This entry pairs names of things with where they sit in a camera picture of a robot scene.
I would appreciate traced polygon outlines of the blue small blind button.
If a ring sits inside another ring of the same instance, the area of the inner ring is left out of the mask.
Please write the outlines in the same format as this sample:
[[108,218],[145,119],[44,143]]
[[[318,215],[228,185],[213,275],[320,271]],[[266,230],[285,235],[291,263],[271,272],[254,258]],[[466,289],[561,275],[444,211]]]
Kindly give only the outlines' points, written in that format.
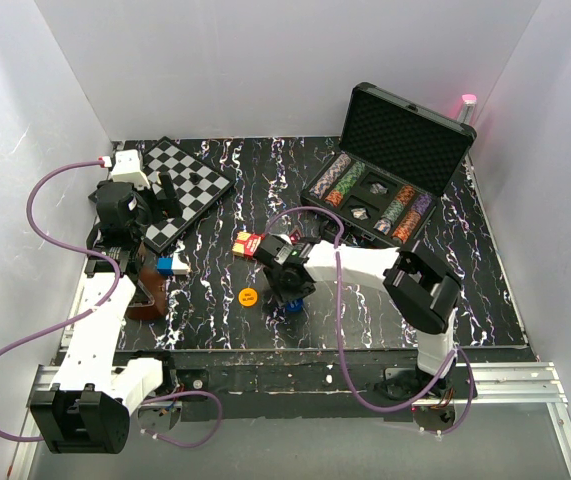
[[304,306],[304,301],[301,298],[299,298],[287,302],[285,305],[285,310],[290,313],[296,313],[300,312],[303,309],[303,306]]

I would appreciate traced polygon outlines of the yellow big blind button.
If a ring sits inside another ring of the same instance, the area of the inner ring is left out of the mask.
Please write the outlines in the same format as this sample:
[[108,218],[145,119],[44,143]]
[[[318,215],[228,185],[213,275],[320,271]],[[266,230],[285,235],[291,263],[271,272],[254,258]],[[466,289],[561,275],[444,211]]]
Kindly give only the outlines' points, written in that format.
[[258,301],[258,293],[255,289],[246,287],[238,293],[237,299],[243,307],[252,307]]

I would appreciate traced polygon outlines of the black poker chip case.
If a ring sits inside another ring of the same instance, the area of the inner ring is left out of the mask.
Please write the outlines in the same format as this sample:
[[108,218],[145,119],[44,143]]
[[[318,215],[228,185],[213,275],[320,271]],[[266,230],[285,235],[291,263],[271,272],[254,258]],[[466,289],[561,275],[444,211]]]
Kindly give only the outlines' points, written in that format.
[[[401,246],[392,241],[392,234],[414,201],[421,194],[433,198],[405,243],[416,238],[429,221],[475,139],[470,125],[361,82],[352,89],[337,153],[303,188],[300,201],[337,215],[346,231],[367,246]],[[351,158],[350,166],[321,199],[316,198],[310,189],[342,153]],[[355,162],[365,164],[364,172],[338,208],[327,204],[325,197]],[[413,186],[416,193],[384,235],[374,225],[404,185]]]

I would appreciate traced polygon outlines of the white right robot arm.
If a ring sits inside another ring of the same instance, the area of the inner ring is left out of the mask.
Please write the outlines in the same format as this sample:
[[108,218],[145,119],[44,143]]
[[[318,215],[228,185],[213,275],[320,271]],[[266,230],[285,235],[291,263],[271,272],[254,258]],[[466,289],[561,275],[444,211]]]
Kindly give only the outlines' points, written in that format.
[[417,383],[429,397],[440,397],[454,384],[454,318],[462,290],[453,269],[419,241],[402,247],[366,249],[324,240],[290,244],[268,234],[254,259],[281,305],[303,299],[319,282],[340,279],[389,295],[402,318],[416,331]]

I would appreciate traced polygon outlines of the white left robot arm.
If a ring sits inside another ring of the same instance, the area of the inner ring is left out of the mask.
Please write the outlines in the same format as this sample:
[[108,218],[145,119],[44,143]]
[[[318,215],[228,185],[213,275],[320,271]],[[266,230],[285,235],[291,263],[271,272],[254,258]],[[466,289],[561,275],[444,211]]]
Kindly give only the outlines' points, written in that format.
[[91,313],[74,324],[50,386],[29,402],[55,454],[121,452],[141,403],[149,396],[168,399],[177,390],[178,377],[162,354],[137,354],[123,367],[113,365],[124,320],[152,320],[167,312],[164,278],[144,245],[148,227],[179,210],[169,176],[161,180],[156,192],[142,172],[112,174],[93,194],[98,221],[86,245],[97,255],[86,264],[81,297]]

